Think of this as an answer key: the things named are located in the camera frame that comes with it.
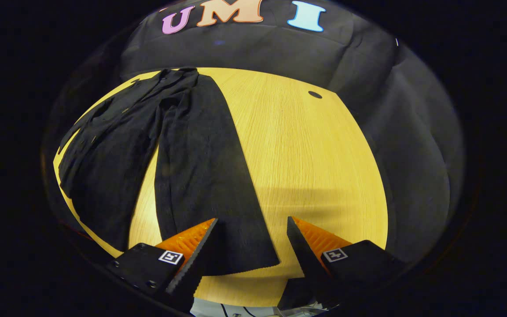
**light wood grain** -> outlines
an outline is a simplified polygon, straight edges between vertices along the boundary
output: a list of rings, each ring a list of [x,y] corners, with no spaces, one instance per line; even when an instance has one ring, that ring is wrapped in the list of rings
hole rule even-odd
[[[386,246],[388,218],[380,174],[359,126],[335,93],[273,74],[198,70],[217,82],[227,100],[281,263],[244,273],[205,276],[195,297],[228,305],[275,306],[286,280],[303,276],[286,235],[290,215],[351,242],[368,239]],[[135,206],[130,246],[161,242],[155,210],[155,161],[154,157],[150,162]],[[71,201],[68,205],[76,215]],[[88,233],[110,254],[120,254]]]

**pink letter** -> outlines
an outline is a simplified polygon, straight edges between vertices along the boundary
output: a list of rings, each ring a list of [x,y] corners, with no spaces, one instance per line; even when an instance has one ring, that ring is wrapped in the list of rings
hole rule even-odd
[[[187,22],[189,22],[189,13],[191,12],[191,10],[193,10],[193,8],[195,8],[195,6],[190,6],[189,8],[181,10],[181,22],[179,22],[177,26],[171,26],[171,22],[173,22],[173,17],[177,13],[170,14],[165,18],[163,18],[163,27],[162,27],[163,34],[173,34],[184,28],[187,25]]]

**black cloth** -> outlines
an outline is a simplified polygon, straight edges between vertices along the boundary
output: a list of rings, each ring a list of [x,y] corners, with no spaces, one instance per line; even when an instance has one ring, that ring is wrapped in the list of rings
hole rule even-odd
[[[59,166],[61,187],[80,220],[111,246],[128,247],[138,193],[159,144],[155,196],[163,239],[219,218],[217,265],[207,275],[279,263],[234,121],[212,78],[195,68],[162,70],[90,110],[65,134],[60,151],[76,132]]]
[[[64,134],[93,103],[122,84],[117,76],[120,55],[125,42],[139,22],[138,20],[115,34],[72,72],[52,105],[48,125],[44,131],[40,154],[48,202],[56,218],[78,232],[84,232],[84,229],[64,201],[56,182],[54,168],[50,167],[54,164],[54,156]]]

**screw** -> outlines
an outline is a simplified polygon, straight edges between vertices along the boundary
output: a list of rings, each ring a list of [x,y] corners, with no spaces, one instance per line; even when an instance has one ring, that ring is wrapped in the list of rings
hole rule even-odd
[[[149,286],[149,287],[151,287],[151,288],[156,288],[156,287],[158,287],[158,285],[157,285],[154,281],[152,281],[152,280],[147,281],[147,282],[146,282],[146,285],[148,285],[148,286]]]

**cable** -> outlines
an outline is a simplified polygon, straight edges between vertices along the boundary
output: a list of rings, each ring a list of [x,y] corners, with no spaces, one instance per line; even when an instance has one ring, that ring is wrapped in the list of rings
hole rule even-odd
[[[220,306],[222,306],[222,310],[224,311],[224,316],[228,317],[228,314],[226,313],[226,309],[224,308],[224,305],[220,303]]]
[[[248,311],[248,309],[247,309],[247,308],[245,308],[245,307],[244,307],[244,309],[246,310],[246,313],[249,313],[249,315],[250,315],[251,317],[255,317],[254,315],[252,315],[252,313],[250,313],[250,311]]]

